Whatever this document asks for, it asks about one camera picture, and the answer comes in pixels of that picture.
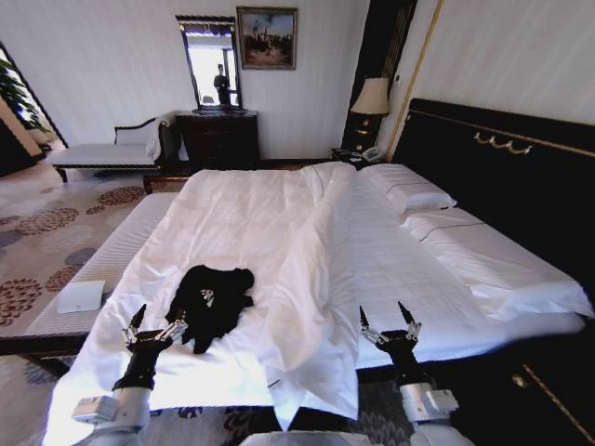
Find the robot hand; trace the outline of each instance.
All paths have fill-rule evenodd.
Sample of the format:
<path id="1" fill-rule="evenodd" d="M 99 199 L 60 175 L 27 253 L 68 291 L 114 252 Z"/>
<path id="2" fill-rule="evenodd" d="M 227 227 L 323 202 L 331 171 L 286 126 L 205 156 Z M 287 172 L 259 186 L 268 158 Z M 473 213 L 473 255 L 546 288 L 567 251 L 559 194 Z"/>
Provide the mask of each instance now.
<path id="1" fill-rule="evenodd" d="M 112 396 L 80 400 L 73 418 L 95 425 L 93 433 L 79 444 L 93 446 L 140 445 L 149 423 L 149 396 L 155 385 L 155 364 L 159 354 L 171 346 L 188 327 L 184 313 L 163 330 L 139 332 L 146 305 L 123 330 L 132 358 L 124 376 L 116 381 Z"/>

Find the painting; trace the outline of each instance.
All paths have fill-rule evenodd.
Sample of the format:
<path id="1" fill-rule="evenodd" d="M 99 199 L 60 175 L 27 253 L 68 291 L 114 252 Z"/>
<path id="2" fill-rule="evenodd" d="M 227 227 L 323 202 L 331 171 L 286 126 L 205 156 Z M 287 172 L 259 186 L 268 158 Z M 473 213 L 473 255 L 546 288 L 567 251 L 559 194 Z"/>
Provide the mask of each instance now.
<path id="1" fill-rule="evenodd" d="M 292 7 L 238 7 L 244 70 L 294 70 L 298 10 Z"/>

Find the wooden bed frame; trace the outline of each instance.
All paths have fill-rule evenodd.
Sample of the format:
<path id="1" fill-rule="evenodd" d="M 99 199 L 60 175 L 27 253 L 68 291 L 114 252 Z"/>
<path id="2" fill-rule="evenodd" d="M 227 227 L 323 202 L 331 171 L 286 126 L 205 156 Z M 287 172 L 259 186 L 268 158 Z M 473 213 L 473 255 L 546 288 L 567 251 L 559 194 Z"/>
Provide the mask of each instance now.
<path id="1" fill-rule="evenodd" d="M 587 291 L 595 126 L 415 98 L 392 158 Z"/>

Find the white wall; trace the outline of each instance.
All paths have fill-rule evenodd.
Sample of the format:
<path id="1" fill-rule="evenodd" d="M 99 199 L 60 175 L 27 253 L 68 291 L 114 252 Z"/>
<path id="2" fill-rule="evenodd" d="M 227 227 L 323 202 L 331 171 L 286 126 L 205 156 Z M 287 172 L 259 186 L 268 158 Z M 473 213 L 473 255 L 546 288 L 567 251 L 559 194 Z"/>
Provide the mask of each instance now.
<path id="1" fill-rule="evenodd" d="M 263 158 L 325 157 L 340 144 L 367 0 L 298 7 L 297 69 L 240 71 Z M 0 0 L 0 39 L 70 145 L 196 107 L 176 14 L 235 16 L 260 0 Z"/>
<path id="2" fill-rule="evenodd" d="M 417 2 L 404 77 L 436 3 Z M 407 85 L 391 97 L 379 143 L 388 143 Z M 412 98 L 595 124 L 595 2 L 444 0 Z"/>

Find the black t-shirt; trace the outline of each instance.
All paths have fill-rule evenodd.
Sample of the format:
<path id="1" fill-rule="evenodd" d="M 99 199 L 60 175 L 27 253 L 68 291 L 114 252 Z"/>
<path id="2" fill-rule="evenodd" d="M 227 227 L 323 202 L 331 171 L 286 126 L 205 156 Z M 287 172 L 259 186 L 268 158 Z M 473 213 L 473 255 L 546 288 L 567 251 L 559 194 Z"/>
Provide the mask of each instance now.
<path id="1" fill-rule="evenodd" d="M 253 305 L 252 298 L 244 295 L 253 284 L 249 269 L 220 271 L 205 265 L 190 268 L 165 318 L 173 322 L 181 310 L 186 311 L 188 328 L 182 343 L 194 338 L 194 353 L 204 353 L 215 337 L 235 328 L 245 307 Z"/>

